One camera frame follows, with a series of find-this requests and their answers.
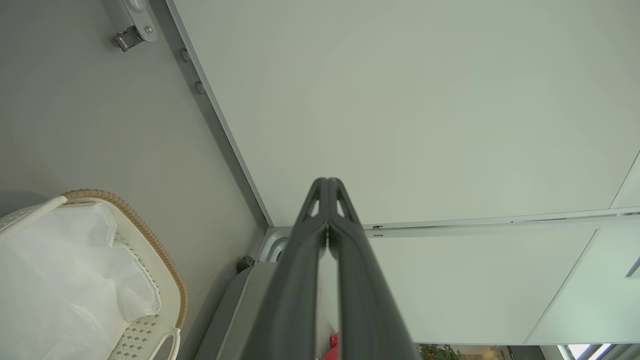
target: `laundry basket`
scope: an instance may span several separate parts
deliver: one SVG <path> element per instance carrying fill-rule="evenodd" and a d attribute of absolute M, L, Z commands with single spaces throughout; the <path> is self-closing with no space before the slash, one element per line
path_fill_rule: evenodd
<path fill-rule="evenodd" d="M 102 190 L 77 190 L 0 218 L 0 241 L 11 238 L 59 206 L 99 202 L 113 214 L 118 226 L 115 242 L 125 245 L 156 284 L 162 306 L 157 315 L 137 319 L 125 330 L 109 360 L 153 359 L 160 346 L 173 337 L 169 356 L 174 360 L 180 345 L 180 328 L 187 312 L 187 289 L 180 272 L 149 226 L 118 196 Z"/>

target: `cabinet handle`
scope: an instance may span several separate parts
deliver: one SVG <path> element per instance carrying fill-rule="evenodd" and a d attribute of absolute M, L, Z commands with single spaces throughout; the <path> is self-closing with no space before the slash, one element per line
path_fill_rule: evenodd
<path fill-rule="evenodd" d="M 634 276 L 636 270 L 638 270 L 638 268 L 640 268 L 640 258 L 638 258 L 638 260 L 636 260 L 636 263 L 631 266 L 631 269 L 629 269 L 629 272 L 627 273 L 627 275 L 625 276 L 628 279 L 638 279 L 640 278 L 640 272 Z"/>

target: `white plastic bag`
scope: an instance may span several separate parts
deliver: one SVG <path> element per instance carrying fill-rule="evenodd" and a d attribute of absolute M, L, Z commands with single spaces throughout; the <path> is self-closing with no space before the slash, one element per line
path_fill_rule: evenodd
<path fill-rule="evenodd" d="M 0 243 L 0 358 L 106 360 L 135 319 L 157 314 L 156 286 L 115 245 L 102 204 L 55 209 Z"/>

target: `bright light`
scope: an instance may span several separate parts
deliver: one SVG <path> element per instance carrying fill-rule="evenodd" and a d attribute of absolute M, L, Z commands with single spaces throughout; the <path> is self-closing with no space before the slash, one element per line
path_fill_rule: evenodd
<path fill-rule="evenodd" d="M 596 351 L 590 358 L 589 360 L 596 360 L 600 357 L 600 355 L 602 355 L 602 353 L 604 353 L 605 351 L 607 351 L 608 348 L 611 347 L 611 344 L 602 344 L 602 346 L 598 349 L 598 351 Z"/>
<path fill-rule="evenodd" d="M 571 351 L 571 355 L 573 355 L 574 359 L 580 357 L 580 355 L 584 354 L 585 351 L 591 346 L 589 344 L 578 344 L 578 345 L 567 345 L 569 350 Z"/>

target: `green plant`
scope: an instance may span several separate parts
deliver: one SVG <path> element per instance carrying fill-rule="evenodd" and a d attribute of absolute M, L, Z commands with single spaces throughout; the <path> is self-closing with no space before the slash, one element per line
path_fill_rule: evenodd
<path fill-rule="evenodd" d="M 460 350 L 456 352 L 450 345 L 420 344 L 418 352 L 423 360 L 462 360 Z"/>

